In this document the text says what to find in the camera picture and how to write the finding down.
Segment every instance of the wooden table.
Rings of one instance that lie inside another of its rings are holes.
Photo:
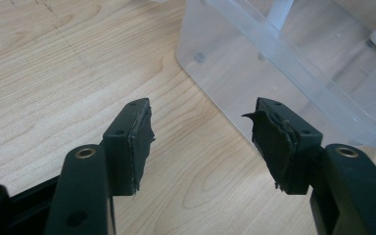
[[[149,97],[157,140],[118,234],[313,234],[309,196],[264,161],[175,60],[183,0],[0,0],[0,184],[11,195],[99,143]],[[376,149],[364,148],[376,164]]]

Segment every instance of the transparent plastic box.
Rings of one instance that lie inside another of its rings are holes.
[[[179,64],[248,139],[257,97],[376,147],[376,0],[187,0]]]

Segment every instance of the black plastic arm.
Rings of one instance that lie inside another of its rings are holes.
[[[127,104],[100,145],[71,150],[60,176],[12,198],[0,185],[1,234],[115,234],[112,196],[140,188],[154,132],[149,99]]]
[[[319,234],[376,234],[376,166],[360,150],[342,144],[325,149],[322,134],[283,104],[258,98],[253,142],[276,184],[306,194]]]

